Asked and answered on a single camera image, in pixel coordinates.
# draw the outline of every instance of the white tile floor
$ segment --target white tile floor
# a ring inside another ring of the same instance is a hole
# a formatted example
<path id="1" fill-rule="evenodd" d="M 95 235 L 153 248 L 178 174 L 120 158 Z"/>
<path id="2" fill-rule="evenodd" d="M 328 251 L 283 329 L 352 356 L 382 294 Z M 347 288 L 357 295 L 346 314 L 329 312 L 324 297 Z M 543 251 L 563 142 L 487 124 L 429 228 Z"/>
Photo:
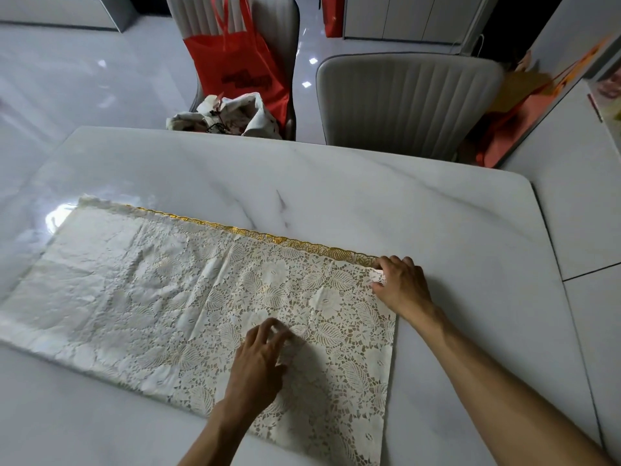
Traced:
<path id="1" fill-rule="evenodd" d="M 297 1 L 300 37 L 292 94 L 299 141 L 325 143 L 314 85 L 325 58 L 451 50 L 327 39 L 317 0 Z M 142 17 L 125 33 L 0 24 L 0 212 L 76 127 L 163 128 L 167 117 L 189 108 L 195 90 L 194 66 L 171 18 Z"/>

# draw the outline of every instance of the gold trim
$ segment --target gold trim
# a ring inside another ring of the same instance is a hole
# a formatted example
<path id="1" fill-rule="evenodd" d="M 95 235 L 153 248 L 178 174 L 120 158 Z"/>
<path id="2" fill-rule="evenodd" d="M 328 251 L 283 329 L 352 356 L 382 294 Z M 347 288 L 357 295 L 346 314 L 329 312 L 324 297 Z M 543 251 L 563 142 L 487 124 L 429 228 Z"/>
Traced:
<path id="1" fill-rule="evenodd" d="M 320 243 L 303 242 L 301 240 L 288 239 L 287 237 L 277 237 L 271 234 L 262 234 L 255 230 L 247 230 L 245 228 L 233 226 L 223 226 L 222 224 L 209 222 L 208 220 L 199 220 L 193 219 L 191 217 L 176 216 L 175 214 L 170 214 L 168 212 L 154 211 L 153 209 L 132 206 L 131 204 L 126 204 L 126 206 L 140 209 L 141 211 L 154 212 L 156 214 L 161 214 L 162 216 L 168 216 L 172 219 L 180 219 L 187 222 L 194 222 L 195 224 L 200 224 L 202 226 L 210 226 L 212 228 L 223 230 L 231 234 L 244 235 L 245 237 L 250 237 L 251 239 L 264 240 L 266 242 L 282 245 L 283 247 L 291 247 L 292 249 L 307 251 L 308 253 L 314 253 L 315 255 L 321 255 L 322 257 L 329 257 L 334 260 L 347 261 L 348 263 L 353 263 L 354 265 L 371 266 L 373 264 L 373 261 L 376 259 L 376 257 L 372 257 L 364 253 L 357 253 L 351 250 L 343 250 L 339 249 L 338 247 L 326 247 L 325 245 L 321 245 Z"/>

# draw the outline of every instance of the hand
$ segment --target hand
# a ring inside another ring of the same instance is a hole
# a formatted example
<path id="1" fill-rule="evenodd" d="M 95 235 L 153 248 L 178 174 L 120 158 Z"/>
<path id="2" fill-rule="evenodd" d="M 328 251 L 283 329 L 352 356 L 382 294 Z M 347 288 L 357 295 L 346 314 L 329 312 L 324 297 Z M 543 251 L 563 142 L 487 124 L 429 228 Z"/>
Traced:
<path id="1" fill-rule="evenodd" d="M 272 327 L 278 332 L 268 340 Z M 292 333 L 273 317 L 246 334 L 237 349 L 223 403 L 237 422 L 250 427 L 257 415 L 269 406 L 283 388 L 285 365 L 276 365 L 285 341 Z"/>
<path id="2" fill-rule="evenodd" d="M 390 310 L 399 314 L 412 326 L 420 330 L 427 322 L 435 319 L 440 310 L 431 301 L 425 274 L 420 266 L 415 266 L 412 258 L 401 260 L 380 257 L 373 267 L 382 269 L 386 284 L 372 283 L 373 292 Z"/>

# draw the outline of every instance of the chair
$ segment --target chair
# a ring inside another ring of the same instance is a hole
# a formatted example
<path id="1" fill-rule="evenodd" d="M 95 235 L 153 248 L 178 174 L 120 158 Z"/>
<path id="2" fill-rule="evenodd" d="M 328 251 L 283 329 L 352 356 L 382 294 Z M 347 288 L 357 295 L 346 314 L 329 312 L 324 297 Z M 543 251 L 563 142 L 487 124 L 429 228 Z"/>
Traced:
<path id="1" fill-rule="evenodd" d="M 473 57 L 336 56 L 317 70 L 328 145 L 451 160 L 500 89 L 503 70 Z"/>
<path id="2" fill-rule="evenodd" d="M 167 2 L 182 38 L 199 34 L 222 34 L 213 15 L 211 0 L 167 0 Z M 269 49 L 283 63 L 284 73 L 291 87 L 300 30 L 298 4 L 295 0 L 248 0 L 248 2 L 256 29 L 265 39 Z M 222 16 L 222 0 L 217 0 L 217 6 Z M 230 32 L 244 30 L 239 0 L 229 0 L 229 10 Z M 198 78 L 197 83 L 196 97 L 190 108 L 191 111 L 196 111 L 198 105 L 205 99 L 205 93 L 202 91 Z M 296 113 L 293 109 L 292 95 L 289 97 L 284 138 L 286 140 L 296 139 Z"/>

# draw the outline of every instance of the white marble tabletop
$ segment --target white marble tabletop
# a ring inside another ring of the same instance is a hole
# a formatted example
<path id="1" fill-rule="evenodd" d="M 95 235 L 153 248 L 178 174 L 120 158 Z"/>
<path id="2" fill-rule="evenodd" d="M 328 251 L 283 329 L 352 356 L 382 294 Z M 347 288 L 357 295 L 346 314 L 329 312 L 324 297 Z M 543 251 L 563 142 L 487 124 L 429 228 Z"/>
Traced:
<path id="1" fill-rule="evenodd" d="M 2 209 L 0 297 L 82 194 L 371 255 L 411 255 L 448 315 L 598 440 L 570 310 L 528 181 L 346 148 L 81 127 Z M 420 337 L 398 324 L 383 463 L 493 459 Z M 0 463 L 174 464 L 197 416 L 0 347 Z M 311 464 L 247 436 L 235 463 Z"/>

